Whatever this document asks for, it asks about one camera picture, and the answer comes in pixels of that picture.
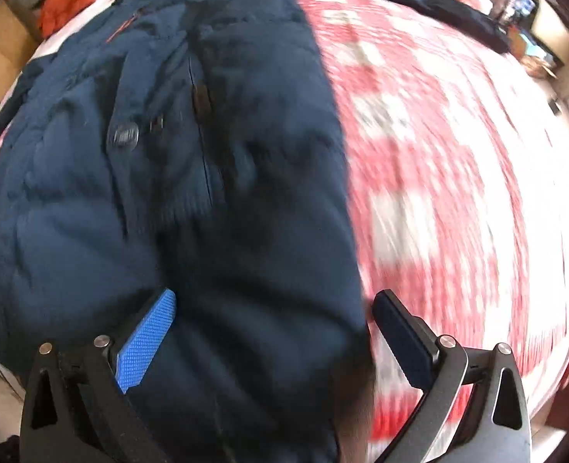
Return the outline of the navy blue padded jacket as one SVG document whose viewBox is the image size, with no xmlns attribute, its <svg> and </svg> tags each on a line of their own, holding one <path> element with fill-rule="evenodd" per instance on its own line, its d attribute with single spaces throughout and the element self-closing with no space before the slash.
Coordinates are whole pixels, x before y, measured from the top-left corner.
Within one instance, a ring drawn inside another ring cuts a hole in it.
<svg viewBox="0 0 569 463">
<path fill-rule="evenodd" d="M 496 52 L 455 0 L 389 0 Z M 178 462 L 338 462 L 369 361 L 333 89 L 298 0 L 115 0 L 0 113 L 0 362 L 89 344 L 156 289 L 130 402 Z"/>
</svg>

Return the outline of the red white checkered mat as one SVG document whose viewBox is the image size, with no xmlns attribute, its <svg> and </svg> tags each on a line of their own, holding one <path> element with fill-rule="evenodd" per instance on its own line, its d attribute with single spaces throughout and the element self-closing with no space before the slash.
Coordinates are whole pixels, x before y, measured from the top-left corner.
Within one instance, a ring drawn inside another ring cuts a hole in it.
<svg viewBox="0 0 569 463">
<path fill-rule="evenodd" d="M 362 390 L 337 408 L 338 462 L 386 448 L 423 395 L 366 312 L 382 291 L 461 346 L 508 344 L 528 420 L 569 373 L 569 141 L 508 49 L 436 21 L 423 80 L 340 120 L 370 358 L 345 373 Z"/>
</svg>

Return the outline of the cluttered bags pile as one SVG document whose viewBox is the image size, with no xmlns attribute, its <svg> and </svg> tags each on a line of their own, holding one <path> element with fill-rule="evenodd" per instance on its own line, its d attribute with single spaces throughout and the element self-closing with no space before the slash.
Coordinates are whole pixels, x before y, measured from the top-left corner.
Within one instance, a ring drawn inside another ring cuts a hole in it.
<svg viewBox="0 0 569 463">
<path fill-rule="evenodd" d="M 487 14 L 508 36 L 511 54 L 535 78 L 569 62 L 569 28 L 548 0 L 462 0 Z"/>
</svg>

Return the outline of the pastel plaid bed sheet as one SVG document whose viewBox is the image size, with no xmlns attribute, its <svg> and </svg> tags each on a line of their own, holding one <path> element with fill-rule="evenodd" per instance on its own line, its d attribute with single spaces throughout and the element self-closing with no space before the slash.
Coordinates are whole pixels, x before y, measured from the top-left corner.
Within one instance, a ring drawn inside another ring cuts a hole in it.
<svg viewBox="0 0 569 463">
<path fill-rule="evenodd" d="M 23 68 L 0 136 L 333 131 L 419 84 L 441 30 L 389 0 L 95 0 Z"/>
</svg>

